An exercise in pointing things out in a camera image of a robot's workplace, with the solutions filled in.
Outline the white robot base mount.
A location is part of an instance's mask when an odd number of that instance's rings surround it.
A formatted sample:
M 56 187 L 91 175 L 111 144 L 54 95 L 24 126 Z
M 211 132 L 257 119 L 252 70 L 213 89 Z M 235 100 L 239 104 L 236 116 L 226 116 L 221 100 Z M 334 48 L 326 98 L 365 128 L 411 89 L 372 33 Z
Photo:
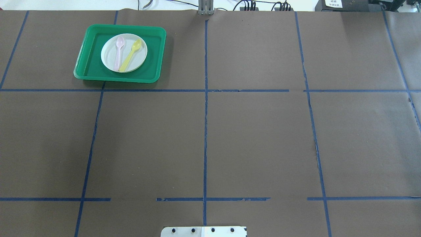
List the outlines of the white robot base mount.
M 175 226 L 164 227 L 161 237 L 246 237 L 245 226 Z

